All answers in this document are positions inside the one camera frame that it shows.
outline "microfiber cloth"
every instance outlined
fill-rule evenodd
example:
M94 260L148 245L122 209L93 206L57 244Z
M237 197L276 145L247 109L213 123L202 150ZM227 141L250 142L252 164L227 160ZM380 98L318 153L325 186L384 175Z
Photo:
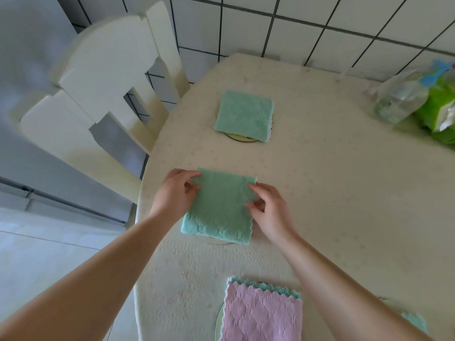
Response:
M205 235L235 243L249 244L253 220L244 205L254 200L247 183L255 177L197 168L202 175L193 179L200 184L191 209L185 214L182 233Z
M270 139L273 100L227 90L221 99L215 130L262 142Z
M302 300L282 287L230 278L220 341L300 341Z

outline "forearm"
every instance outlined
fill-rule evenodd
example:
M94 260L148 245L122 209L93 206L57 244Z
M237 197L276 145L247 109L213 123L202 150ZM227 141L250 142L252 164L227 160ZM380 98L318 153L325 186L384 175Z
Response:
M300 237L277 245L338 341L431 340Z
M101 340L171 226L134 225L0 324L0 340Z

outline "table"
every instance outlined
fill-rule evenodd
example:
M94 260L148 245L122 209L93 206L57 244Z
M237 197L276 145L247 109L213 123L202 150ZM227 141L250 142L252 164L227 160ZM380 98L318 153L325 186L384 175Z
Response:
M166 173L204 167L256 175L287 200L299 233L378 296L422 314L454 339L455 153L414 127L369 113L366 80L235 54L212 68L171 113L142 181L138 219ZM213 130L227 89L275 101L269 143ZM212 341L231 275L300 290L287 262L253 228L249 246L214 245L177 223L135 286L140 339ZM304 340L332 340L303 292Z

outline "pink towel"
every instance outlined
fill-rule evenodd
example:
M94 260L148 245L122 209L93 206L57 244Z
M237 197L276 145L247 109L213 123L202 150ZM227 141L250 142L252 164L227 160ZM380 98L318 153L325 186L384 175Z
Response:
M221 341L300 341L302 300L228 281Z

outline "person's left hand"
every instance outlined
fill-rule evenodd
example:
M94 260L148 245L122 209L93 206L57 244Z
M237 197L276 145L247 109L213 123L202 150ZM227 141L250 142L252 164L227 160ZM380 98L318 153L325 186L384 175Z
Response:
M149 216L161 218L172 227L189 211L196 199L199 185L189 181L201 174L200 171L171 170L155 195Z

